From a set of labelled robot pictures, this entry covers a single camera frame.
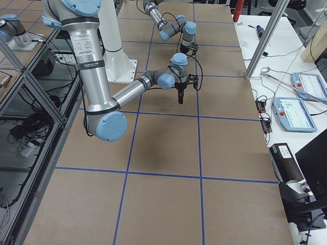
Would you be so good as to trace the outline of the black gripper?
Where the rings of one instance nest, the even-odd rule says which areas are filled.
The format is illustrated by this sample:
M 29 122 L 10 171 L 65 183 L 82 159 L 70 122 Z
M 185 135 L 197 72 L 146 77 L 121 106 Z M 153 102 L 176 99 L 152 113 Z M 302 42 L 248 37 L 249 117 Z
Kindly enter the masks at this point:
M 189 51 L 193 51 L 193 42 L 191 43 L 181 43 L 180 44 L 180 52 L 181 53 L 188 53 Z
M 189 84 L 188 81 L 183 82 L 183 83 L 179 83 L 179 82 L 175 83 L 175 88 L 178 90 L 178 103 L 179 104 L 183 104 L 184 90 L 187 88 L 188 84 Z

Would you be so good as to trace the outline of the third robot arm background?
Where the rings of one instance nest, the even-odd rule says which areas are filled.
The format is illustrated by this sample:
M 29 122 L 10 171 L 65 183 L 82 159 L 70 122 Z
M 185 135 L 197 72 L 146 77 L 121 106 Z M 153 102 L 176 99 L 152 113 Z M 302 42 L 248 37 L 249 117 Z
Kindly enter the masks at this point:
M 1 39 L 9 44 L 13 51 L 32 51 L 38 42 L 34 34 L 29 34 L 18 16 L 5 14 L 1 16 Z

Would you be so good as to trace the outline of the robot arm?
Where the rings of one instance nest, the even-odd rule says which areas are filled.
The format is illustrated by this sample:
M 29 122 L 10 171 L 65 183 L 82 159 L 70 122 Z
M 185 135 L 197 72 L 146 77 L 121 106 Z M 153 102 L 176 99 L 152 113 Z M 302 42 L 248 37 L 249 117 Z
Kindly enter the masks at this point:
M 113 1 L 43 1 L 42 18 L 46 26 L 69 33 L 77 66 L 82 77 L 88 106 L 84 126 L 103 141 L 120 139 L 127 129 L 127 119 L 121 107 L 141 95 L 153 85 L 168 90 L 175 87 L 183 95 L 188 85 L 187 53 L 191 50 L 196 24 L 178 15 L 168 24 L 158 10 L 159 1 L 144 1 L 143 8 L 156 24 L 162 40 L 182 34 L 180 51 L 173 55 L 165 70 L 148 70 L 138 79 L 111 94 L 109 74 L 129 63 L 119 59 L 122 43 Z
M 177 45 L 180 52 L 188 54 L 191 52 L 195 55 L 199 46 L 195 42 L 195 35 L 197 26 L 193 21 L 189 21 L 184 15 L 173 15 L 172 13 L 160 13 L 158 6 L 163 1 L 143 1 L 143 10 L 138 7 L 136 1 L 136 8 L 143 14 L 148 15 L 155 23 L 159 36 L 163 41 L 168 41 L 176 34 L 180 34 L 180 40 Z

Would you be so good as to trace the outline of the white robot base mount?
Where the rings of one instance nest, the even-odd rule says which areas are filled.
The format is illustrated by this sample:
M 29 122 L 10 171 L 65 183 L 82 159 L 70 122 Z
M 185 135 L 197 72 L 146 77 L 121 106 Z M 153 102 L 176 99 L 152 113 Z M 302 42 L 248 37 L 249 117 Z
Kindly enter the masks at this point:
M 129 59 L 124 53 L 113 0 L 101 1 L 98 17 L 107 79 L 112 83 L 131 83 L 137 60 Z

